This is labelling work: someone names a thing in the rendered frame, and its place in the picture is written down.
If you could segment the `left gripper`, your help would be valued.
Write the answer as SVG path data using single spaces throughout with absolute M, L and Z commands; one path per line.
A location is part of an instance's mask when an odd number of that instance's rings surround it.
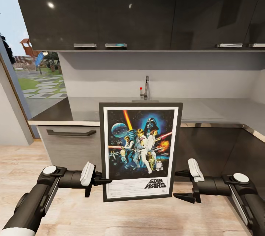
M 82 171 L 79 171 L 79 170 L 74 171 L 72 178 L 71 178 L 70 188 L 71 189 L 85 189 L 85 197 L 89 197 L 91 193 L 92 185 L 98 186 L 98 185 L 103 185 L 103 184 L 112 182 L 112 179 L 103 178 L 102 172 L 98 172 L 98 171 L 95 172 L 95 170 L 96 170 L 96 165 L 94 165 L 94 170 L 93 170 L 93 174 L 92 174 L 91 182 L 89 186 L 83 186 L 81 184 L 80 178 L 82 176 L 81 175 Z

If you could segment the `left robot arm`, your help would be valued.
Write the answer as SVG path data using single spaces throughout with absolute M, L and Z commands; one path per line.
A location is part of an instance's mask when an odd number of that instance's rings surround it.
M 102 172 L 95 170 L 96 165 L 90 162 L 87 162 L 82 171 L 71 171 L 55 165 L 44 168 L 36 185 L 17 203 L 14 215 L 6 223 L 0 236 L 36 236 L 41 219 L 46 216 L 58 188 L 85 189 L 85 197 L 89 197 L 92 185 L 112 182 L 112 179 L 103 178 Z

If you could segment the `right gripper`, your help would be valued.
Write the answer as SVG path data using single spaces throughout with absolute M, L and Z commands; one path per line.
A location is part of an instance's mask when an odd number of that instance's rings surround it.
M 204 176 L 204 181 L 199 180 L 195 182 L 194 177 L 190 174 L 188 169 L 175 172 L 176 176 L 190 177 L 192 181 L 193 188 L 192 193 L 174 193 L 173 196 L 190 203 L 201 203 L 200 195 L 214 195 L 218 196 L 217 187 L 212 176 Z

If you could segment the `poster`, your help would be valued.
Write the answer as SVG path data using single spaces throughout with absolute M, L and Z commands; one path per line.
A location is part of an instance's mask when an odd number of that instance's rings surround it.
M 100 102 L 103 202 L 172 197 L 183 103 Z

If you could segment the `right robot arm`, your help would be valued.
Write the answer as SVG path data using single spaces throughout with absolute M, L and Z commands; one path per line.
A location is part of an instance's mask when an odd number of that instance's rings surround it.
M 234 173 L 222 174 L 221 177 L 203 176 L 195 159 L 189 159 L 188 164 L 190 171 L 185 169 L 174 175 L 190 177 L 192 193 L 174 193 L 174 197 L 190 203 L 201 203 L 201 194 L 232 196 L 253 236 L 265 236 L 265 202 L 247 175 Z

